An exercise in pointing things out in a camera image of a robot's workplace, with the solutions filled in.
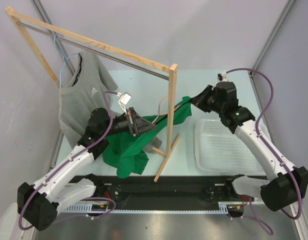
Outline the pink wire hanger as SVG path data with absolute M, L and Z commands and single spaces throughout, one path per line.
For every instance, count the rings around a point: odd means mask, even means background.
M 147 120 L 162 128 L 168 125 L 168 108 L 163 108 L 162 106 L 163 101 L 166 100 L 168 100 L 167 96 L 163 97 L 163 99 L 159 102 L 159 111 L 157 112 L 158 115 L 152 115 L 147 117 Z M 192 116 L 190 100 L 191 98 L 189 96 L 184 96 L 182 97 L 180 102 L 175 104 L 173 115 L 174 125 L 182 124 L 186 120 L 186 118 Z

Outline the green t shirt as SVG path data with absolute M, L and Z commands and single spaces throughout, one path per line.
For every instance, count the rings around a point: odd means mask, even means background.
M 156 130 L 149 131 L 139 136 L 132 136 L 127 132 L 107 136 L 108 147 L 103 152 L 103 161 L 116 168 L 116 175 L 127 178 L 131 173 L 141 175 L 149 161 L 148 153 L 152 148 L 159 148 L 162 141 L 157 137 L 168 122 L 167 115 L 150 115 L 144 117 L 157 125 Z

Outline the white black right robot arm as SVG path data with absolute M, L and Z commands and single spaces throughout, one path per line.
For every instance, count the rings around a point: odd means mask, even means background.
M 191 98 L 190 103 L 205 113 L 217 113 L 221 123 L 247 146 L 266 174 L 267 182 L 242 174 L 229 178 L 229 185 L 224 188 L 229 200 L 236 201 L 246 195 L 261 199 L 273 212 L 294 203 L 298 203 L 298 211 L 302 211 L 308 170 L 296 167 L 270 142 L 250 110 L 239 105 L 233 82 L 208 85 Z

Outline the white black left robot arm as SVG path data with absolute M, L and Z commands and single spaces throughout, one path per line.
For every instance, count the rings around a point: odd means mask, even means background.
M 24 182 L 17 189 L 18 226 L 26 220 L 32 228 L 43 231 L 67 207 L 83 199 L 99 200 L 105 188 L 87 176 L 65 189 L 65 185 L 85 166 L 96 160 L 109 146 L 107 136 L 128 133 L 133 137 L 156 130 L 156 124 L 137 114 L 133 107 L 113 117 L 105 108 L 96 108 L 91 114 L 84 134 L 70 154 L 55 169 L 32 184 Z

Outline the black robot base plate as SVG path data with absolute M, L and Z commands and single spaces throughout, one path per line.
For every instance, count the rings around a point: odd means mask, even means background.
M 228 179 L 230 176 L 162 176 L 154 182 L 153 176 L 130 176 L 121 179 L 117 176 L 85 176 L 96 185 L 94 197 L 108 197 L 108 207 L 120 205 L 206 205 L 214 202 L 242 203 L 246 206 L 250 196 L 236 194 Z

